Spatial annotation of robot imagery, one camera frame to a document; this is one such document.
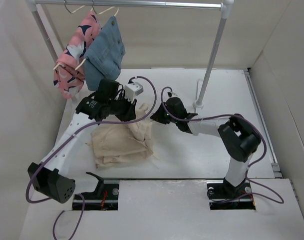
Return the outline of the beige trousers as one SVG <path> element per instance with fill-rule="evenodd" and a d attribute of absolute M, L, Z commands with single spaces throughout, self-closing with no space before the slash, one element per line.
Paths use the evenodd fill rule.
<path fill-rule="evenodd" d="M 152 120 L 131 124 L 104 124 L 91 133 L 87 145 L 97 168 L 132 164 L 153 154 Z"/>

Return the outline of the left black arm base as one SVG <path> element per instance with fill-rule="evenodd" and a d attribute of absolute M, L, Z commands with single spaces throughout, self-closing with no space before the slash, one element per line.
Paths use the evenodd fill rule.
<path fill-rule="evenodd" d="M 95 192 L 82 193 L 85 200 L 85 211 L 117 211 L 119 184 L 108 183 L 103 189 Z"/>

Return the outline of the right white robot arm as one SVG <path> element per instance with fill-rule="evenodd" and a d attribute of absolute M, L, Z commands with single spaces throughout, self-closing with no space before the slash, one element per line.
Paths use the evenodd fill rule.
<path fill-rule="evenodd" d="M 220 138 L 230 156 L 229 168 L 223 179 L 223 191 L 225 195 L 234 197 L 245 183 L 250 159 L 262 138 L 240 114 L 199 120 L 196 119 L 197 115 L 187 112 L 178 97 L 171 97 L 161 103 L 150 118 L 164 125 L 174 123 L 184 133 Z"/>

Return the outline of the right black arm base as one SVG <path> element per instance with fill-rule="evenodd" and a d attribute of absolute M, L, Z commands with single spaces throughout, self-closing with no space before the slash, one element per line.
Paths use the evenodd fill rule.
<path fill-rule="evenodd" d="M 251 186 L 248 182 L 244 182 L 236 192 L 232 193 L 227 192 L 222 182 L 211 182 L 207 184 L 210 210 L 255 210 L 255 201 L 251 194 L 236 199 L 250 192 Z"/>

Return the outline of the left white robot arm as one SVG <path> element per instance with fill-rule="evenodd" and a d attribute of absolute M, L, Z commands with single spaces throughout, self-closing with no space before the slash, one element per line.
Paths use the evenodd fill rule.
<path fill-rule="evenodd" d="M 121 122 L 136 119 L 137 96 L 143 86 L 129 81 L 120 83 L 104 79 L 97 91 L 84 97 L 75 108 L 75 113 L 59 142 L 39 163 L 31 163 L 27 169 L 29 186 L 59 203 L 67 202 L 76 187 L 75 180 L 67 178 L 72 158 L 82 146 L 82 140 L 109 115 Z"/>

